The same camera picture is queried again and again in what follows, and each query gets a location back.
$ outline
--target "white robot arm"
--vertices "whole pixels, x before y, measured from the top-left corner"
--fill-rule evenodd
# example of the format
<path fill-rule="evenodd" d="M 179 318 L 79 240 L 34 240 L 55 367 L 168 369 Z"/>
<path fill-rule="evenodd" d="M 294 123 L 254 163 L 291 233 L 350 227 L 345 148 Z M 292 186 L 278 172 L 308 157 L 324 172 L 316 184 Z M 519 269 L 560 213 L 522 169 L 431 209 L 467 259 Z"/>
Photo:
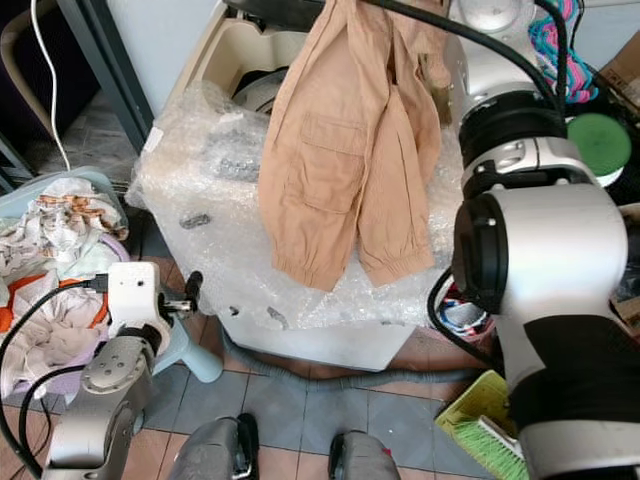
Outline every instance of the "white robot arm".
<path fill-rule="evenodd" d="M 54 430 L 44 479 L 122 476 L 134 423 L 151 398 L 156 356 L 169 343 L 169 314 L 195 308 L 199 275 L 187 282 L 187 300 L 166 302 L 157 265 L 117 263 L 109 269 L 113 338 L 82 372 L 80 391 Z"/>
<path fill-rule="evenodd" d="M 452 19 L 533 61 L 533 1 L 453 0 Z M 464 203 L 453 274 L 496 325 L 531 478 L 640 478 L 640 346 L 609 308 L 618 208 L 520 69 L 451 36 Z"/>

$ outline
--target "tiled floor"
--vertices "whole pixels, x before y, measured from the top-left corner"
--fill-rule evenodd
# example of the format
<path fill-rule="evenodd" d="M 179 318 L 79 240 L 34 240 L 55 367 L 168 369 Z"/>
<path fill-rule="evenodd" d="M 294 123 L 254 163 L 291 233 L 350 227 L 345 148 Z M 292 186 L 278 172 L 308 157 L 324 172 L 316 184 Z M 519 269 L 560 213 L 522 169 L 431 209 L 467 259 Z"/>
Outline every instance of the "tiled floor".
<path fill-rule="evenodd" d="M 62 143 L 73 168 L 100 167 L 116 191 L 124 192 L 138 154 L 131 146 L 106 96 L 99 91 L 64 133 Z M 25 159 L 38 173 L 64 169 L 62 156 L 51 142 L 34 142 Z"/>
<path fill-rule="evenodd" d="M 161 280 L 181 290 L 184 280 L 168 258 L 151 258 L 161 267 Z M 263 480 L 320 480 L 327 478 L 327 453 L 333 436 L 348 429 L 368 431 L 392 451 L 403 480 L 490 478 L 433 423 L 445 401 L 464 385 L 397 383 L 371 390 L 313 392 L 251 372 L 225 355 L 215 318 L 196 315 L 187 322 L 191 335 L 224 358 L 225 372 L 214 383 L 200 383 L 184 365 L 174 365 L 154 379 L 155 396 L 146 409 L 144 430 L 133 439 L 124 478 L 166 479 L 182 444 L 198 426 L 220 415 L 251 412 L 260 429 L 260 470 Z M 344 375 L 345 369 L 263 356 L 311 378 Z M 393 360 L 393 368 L 445 369 L 477 365 L 455 347 L 416 330 Z M 18 398 L 9 403 L 19 405 Z M 62 398 L 48 399 L 55 412 L 64 410 Z M 12 425 L 18 409 L 6 407 Z M 46 421 L 30 413 L 33 445 L 45 438 Z M 6 444 L 0 444 L 0 480 L 14 478 L 19 463 Z M 29 478 L 27 473 L 15 478 Z"/>

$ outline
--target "bubble wrap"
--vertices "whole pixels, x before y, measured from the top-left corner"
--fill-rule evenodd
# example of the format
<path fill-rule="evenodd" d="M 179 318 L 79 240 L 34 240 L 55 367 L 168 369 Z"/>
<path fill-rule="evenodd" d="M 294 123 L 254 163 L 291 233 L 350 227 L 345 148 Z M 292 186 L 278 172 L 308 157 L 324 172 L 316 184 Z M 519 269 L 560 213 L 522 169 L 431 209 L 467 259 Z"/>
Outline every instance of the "bubble wrap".
<path fill-rule="evenodd" d="M 243 311 L 273 329 L 372 320 L 426 324 L 427 293 L 451 260 L 462 201 L 455 133 L 442 132 L 441 158 L 428 186 L 436 267 L 373 288 L 354 253 L 326 293 L 271 267 L 256 184 L 268 122 L 216 85 L 195 83 L 157 119 L 136 164 L 127 202 L 153 213 L 183 274 L 203 273 L 202 310 L 225 316 Z"/>

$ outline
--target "fabric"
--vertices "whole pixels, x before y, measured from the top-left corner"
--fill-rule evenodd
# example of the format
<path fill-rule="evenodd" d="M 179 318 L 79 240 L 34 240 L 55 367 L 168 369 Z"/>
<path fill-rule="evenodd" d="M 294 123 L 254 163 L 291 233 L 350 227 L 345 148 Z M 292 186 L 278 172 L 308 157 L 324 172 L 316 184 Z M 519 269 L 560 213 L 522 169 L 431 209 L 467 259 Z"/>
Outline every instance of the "fabric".
<path fill-rule="evenodd" d="M 122 220 L 109 196 L 95 193 L 88 180 L 68 177 L 51 183 L 18 222 L 3 222 L 7 228 L 0 232 L 0 306 L 9 299 L 8 284 L 51 268 L 64 276 L 102 233 L 126 238 Z"/>
<path fill-rule="evenodd" d="M 120 261 L 123 260 L 118 254 L 100 241 L 70 266 L 58 266 L 55 270 L 60 280 L 89 280 L 98 273 L 107 272 L 111 265 Z"/>
<path fill-rule="evenodd" d="M 9 289 L 10 307 L 0 309 L 0 341 L 43 295 L 58 285 L 55 271 L 20 280 Z M 78 288 L 64 291 L 39 309 L 9 345 L 0 370 L 0 394 L 7 397 L 20 381 L 34 382 L 95 346 L 107 328 L 106 295 Z"/>
<path fill-rule="evenodd" d="M 430 83 L 448 85 L 444 40 L 357 0 L 326 2 L 276 98 L 260 169 L 275 268 L 330 291 L 357 237 L 376 286 L 433 265 L 426 184 L 440 128 L 419 54 Z"/>
<path fill-rule="evenodd" d="M 579 10 L 578 0 L 551 0 L 558 7 L 567 25 L 574 22 Z M 536 56 L 547 83 L 554 89 L 558 78 L 558 30 L 546 12 L 532 22 L 529 38 L 536 49 Z M 592 85 L 593 76 L 578 54 L 569 48 L 567 54 L 567 102 L 586 103 L 598 96 L 598 88 Z"/>

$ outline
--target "pants pocket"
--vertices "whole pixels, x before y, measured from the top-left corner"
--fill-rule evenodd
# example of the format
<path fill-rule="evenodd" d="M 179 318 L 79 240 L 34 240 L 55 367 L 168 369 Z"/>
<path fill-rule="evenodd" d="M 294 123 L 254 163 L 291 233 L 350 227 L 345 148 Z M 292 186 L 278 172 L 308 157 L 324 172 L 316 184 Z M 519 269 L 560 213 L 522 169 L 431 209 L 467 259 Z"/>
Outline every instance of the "pants pocket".
<path fill-rule="evenodd" d="M 288 194 L 318 210 L 347 213 L 360 189 L 365 147 L 362 124 L 308 114 L 291 163 Z"/>

